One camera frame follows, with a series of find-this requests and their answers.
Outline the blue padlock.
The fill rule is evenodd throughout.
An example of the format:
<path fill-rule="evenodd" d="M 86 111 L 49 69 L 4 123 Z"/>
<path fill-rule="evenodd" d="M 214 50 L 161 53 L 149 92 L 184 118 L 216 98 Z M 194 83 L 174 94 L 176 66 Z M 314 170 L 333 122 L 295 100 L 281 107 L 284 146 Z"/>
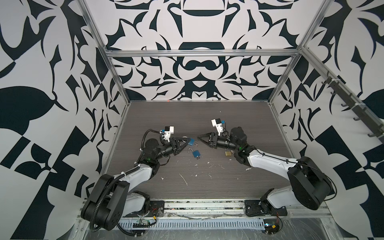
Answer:
<path fill-rule="evenodd" d="M 196 144 L 197 143 L 196 143 L 196 141 L 194 139 L 190 139 L 190 141 L 188 142 L 188 145 L 190 145 L 190 146 L 194 146 Z"/>
<path fill-rule="evenodd" d="M 189 154 L 192 154 L 193 157 L 194 157 L 195 159 L 197 159 L 197 160 L 199 160 L 200 157 L 201 157 L 200 152 L 199 152 L 199 151 L 194 151 L 192 148 L 189 148 L 189 149 L 188 149 L 188 153 L 189 153 Z"/>

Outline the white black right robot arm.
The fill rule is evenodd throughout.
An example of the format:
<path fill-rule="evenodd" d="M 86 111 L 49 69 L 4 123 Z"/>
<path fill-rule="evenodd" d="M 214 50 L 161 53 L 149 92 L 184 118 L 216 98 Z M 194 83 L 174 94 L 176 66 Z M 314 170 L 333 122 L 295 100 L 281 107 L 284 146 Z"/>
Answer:
<path fill-rule="evenodd" d="M 242 165 L 263 169 L 287 179 L 290 184 L 279 189 L 269 189 L 259 200 L 245 201 L 248 217 L 286 216 L 288 206 L 303 206 L 316 211 L 334 190 L 333 182 L 311 158 L 284 158 L 272 155 L 248 144 L 248 137 L 241 127 L 229 133 L 207 133 L 198 140 L 213 149 L 233 151 Z"/>

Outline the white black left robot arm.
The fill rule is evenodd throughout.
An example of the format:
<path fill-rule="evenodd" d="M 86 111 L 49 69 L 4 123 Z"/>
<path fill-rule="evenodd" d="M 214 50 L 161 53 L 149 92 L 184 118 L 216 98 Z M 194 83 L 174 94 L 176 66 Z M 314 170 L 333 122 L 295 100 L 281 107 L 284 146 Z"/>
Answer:
<path fill-rule="evenodd" d="M 150 196 L 135 188 L 152 179 L 162 164 L 162 158 L 180 154 L 191 142 L 189 137 L 174 137 L 174 128 L 165 127 L 157 132 L 158 139 L 147 139 L 149 129 L 141 140 L 141 153 L 134 167 L 118 175 L 102 175 L 96 182 L 81 211 L 81 218 L 89 222 L 89 230 L 107 231 L 120 228 L 119 221 L 126 215 L 145 215 L 150 211 Z"/>

